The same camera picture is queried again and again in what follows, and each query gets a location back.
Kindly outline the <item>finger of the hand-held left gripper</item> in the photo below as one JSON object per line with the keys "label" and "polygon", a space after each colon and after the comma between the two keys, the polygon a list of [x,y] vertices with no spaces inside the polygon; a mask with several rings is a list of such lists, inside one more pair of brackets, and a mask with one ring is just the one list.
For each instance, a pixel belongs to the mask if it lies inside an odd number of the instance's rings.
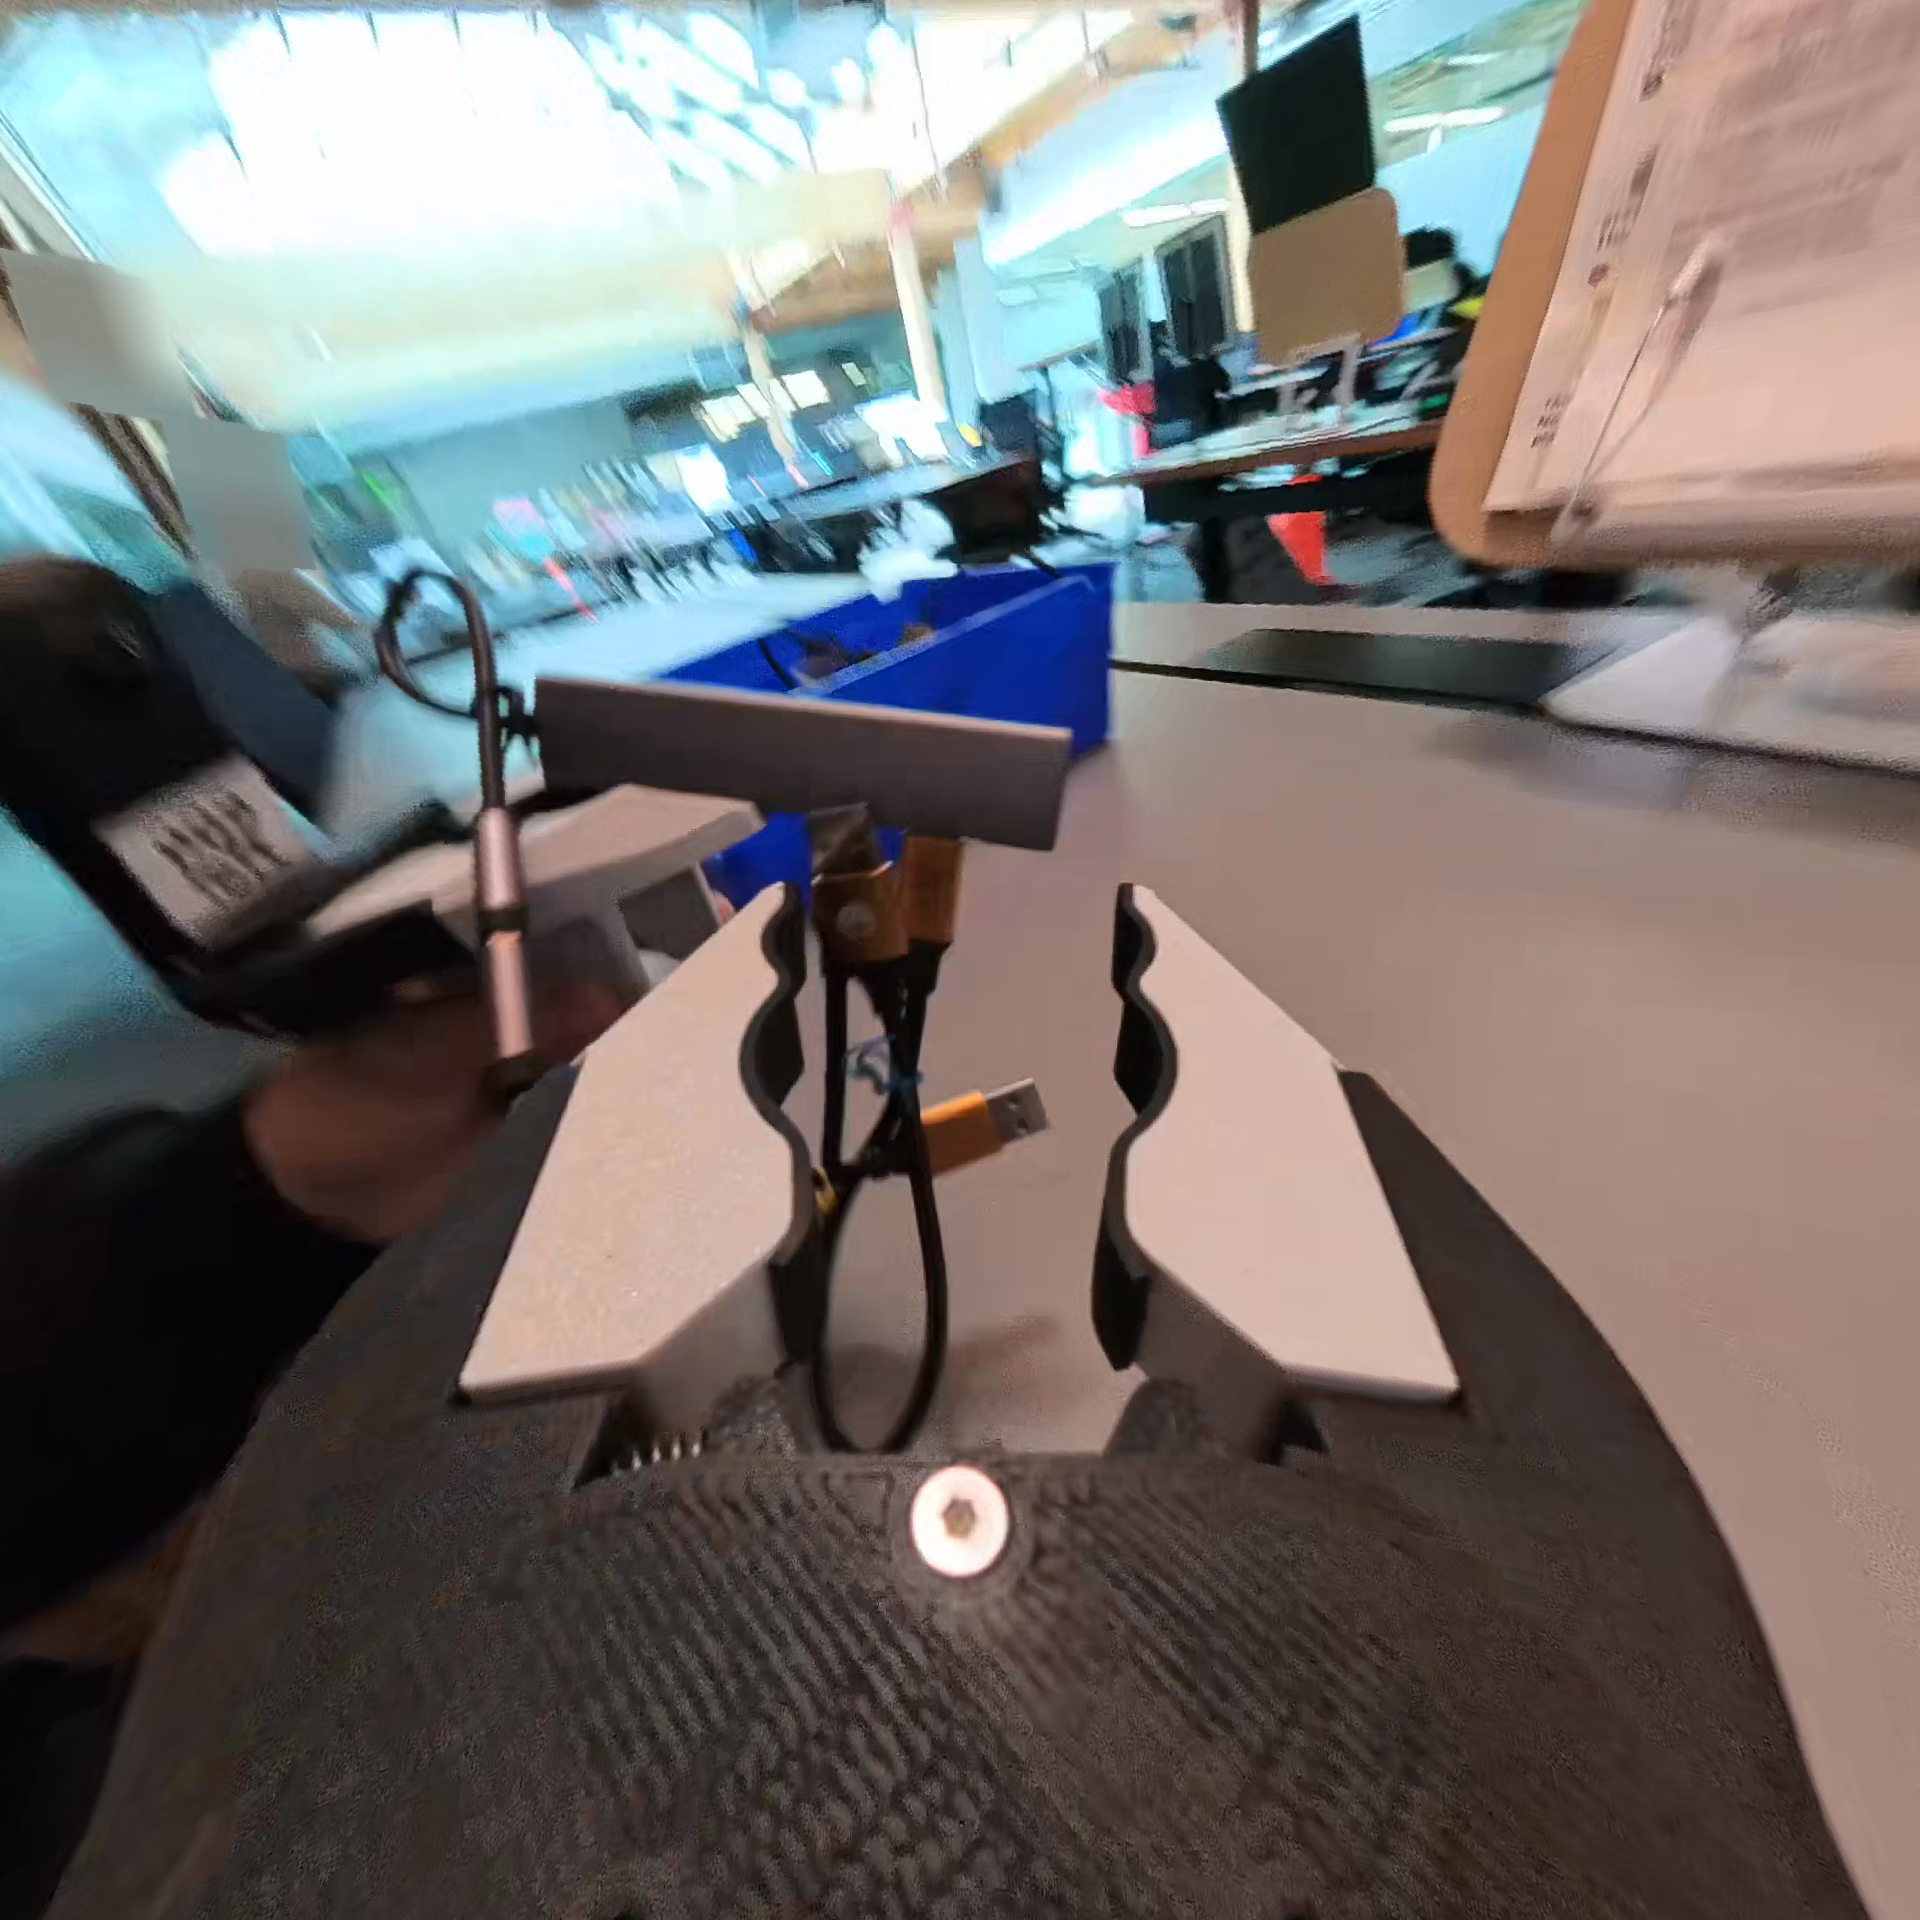
{"label": "finger of the hand-held left gripper", "polygon": [[[723,912],[706,866],[751,840],[761,815],[741,800],[621,784],[519,824],[527,954],[546,971],[598,978],[625,1000],[663,985],[706,944]],[[398,855],[331,899],[309,927],[339,933],[426,907],[477,949],[473,848]]]}

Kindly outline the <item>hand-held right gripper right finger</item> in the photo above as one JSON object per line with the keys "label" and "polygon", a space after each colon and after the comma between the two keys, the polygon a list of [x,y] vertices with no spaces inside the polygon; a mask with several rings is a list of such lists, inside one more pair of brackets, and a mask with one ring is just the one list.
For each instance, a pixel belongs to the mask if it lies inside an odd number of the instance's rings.
{"label": "hand-held right gripper right finger", "polygon": [[1342,1069],[1161,896],[1115,896],[1112,1082],[1091,1331],[1229,1451],[1321,1403],[1439,1411],[1458,1371]]}

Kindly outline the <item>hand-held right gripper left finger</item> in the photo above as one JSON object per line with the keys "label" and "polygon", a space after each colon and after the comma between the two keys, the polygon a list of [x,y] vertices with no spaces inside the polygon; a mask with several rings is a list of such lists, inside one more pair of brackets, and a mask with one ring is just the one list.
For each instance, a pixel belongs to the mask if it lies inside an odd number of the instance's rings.
{"label": "hand-held right gripper left finger", "polygon": [[610,1395],[689,1437],[806,1345],[815,1202],[784,1101],[801,1073],[800,893],[771,885],[570,1073],[459,1371],[473,1405]]}

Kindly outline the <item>grey usb hub with cable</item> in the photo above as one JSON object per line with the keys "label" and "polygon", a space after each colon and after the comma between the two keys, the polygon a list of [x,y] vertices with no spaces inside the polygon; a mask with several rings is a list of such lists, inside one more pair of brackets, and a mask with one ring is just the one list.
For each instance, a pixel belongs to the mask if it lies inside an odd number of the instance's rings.
{"label": "grey usb hub with cable", "polygon": [[[431,695],[401,657],[398,629],[422,588],[446,591],[463,615],[467,704]],[[473,593],[429,567],[409,570],[389,591],[373,639],[389,684],[474,731],[471,904],[494,1066],[507,1090],[530,1084],[537,1056],[530,896],[507,778],[514,740],[535,756],[543,795],[558,805],[637,784],[763,815],[863,807],[885,828],[1001,848],[1043,852],[1057,840],[1072,767],[1062,727],[674,681],[539,680],[525,704],[497,676],[494,633]]]}

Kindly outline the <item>blue plastic bin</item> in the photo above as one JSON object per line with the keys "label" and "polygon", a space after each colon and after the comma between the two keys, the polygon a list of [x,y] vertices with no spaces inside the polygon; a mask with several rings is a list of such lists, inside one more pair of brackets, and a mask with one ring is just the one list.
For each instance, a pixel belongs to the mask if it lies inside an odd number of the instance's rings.
{"label": "blue plastic bin", "polygon": [[664,676],[1066,730],[1083,759],[1110,735],[1112,588],[1110,560],[971,567],[801,615]]}

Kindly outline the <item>person's left hand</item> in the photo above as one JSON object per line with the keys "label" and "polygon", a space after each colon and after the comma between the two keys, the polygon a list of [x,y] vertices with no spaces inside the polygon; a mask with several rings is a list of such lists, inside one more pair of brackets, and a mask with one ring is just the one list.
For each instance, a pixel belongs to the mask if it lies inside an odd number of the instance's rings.
{"label": "person's left hand", "polygon": [[287,1052],[245,1095],[241,1139],[291,1211],[386,1247],[442,1211],[509,1101],[480,989],[417,981]]}

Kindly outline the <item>wooden background desk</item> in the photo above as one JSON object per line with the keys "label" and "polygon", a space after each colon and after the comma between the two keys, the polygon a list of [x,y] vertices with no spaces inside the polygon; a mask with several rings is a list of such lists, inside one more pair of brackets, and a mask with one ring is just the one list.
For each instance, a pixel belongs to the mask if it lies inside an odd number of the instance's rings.
{"label": "wooden background desk", "polygon": [[1151,448],[1141,461],[1086,481],[1103,490],[1209,488],[1243,474],[1305,472],[1319,467],[1369,465],[1409,453],[1431,453],[1447,420],[1366,418],[1345,427],[1306,432],[1279,431],[1272,420],[1218,431],[1189,444]]}

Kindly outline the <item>beige board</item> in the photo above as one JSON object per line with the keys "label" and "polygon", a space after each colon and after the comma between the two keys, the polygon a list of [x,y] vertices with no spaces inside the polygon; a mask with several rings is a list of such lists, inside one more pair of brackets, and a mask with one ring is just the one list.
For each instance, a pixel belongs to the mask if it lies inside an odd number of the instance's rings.
{"label": "beige board", "polygon": [[1262,364],[1279,368],[1347,338],[1374,343],[1405,315],[1399,207],[1371,185],[1256,231],[1248,280]]}

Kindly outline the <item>black hanging panel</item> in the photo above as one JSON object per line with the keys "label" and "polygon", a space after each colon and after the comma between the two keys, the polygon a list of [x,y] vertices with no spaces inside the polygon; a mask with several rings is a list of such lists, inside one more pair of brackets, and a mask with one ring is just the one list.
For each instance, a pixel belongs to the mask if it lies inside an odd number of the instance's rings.
{"label": "black hanging panel", "polygon": [[1343,16],[1215,98],[1250,236],[1375,188],[1360,21]]}

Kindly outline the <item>printed instruction sheet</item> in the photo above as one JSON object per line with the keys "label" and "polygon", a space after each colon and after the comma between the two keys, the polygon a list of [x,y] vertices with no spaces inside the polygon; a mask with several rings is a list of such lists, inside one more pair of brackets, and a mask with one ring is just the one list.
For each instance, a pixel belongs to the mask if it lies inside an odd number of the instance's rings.
{"label": "printed instruction sheet", "polygon": [[1478,320],[1541,293],[1488,519],[1568,553],[1915,549],[1917,4],[1615,4]]}

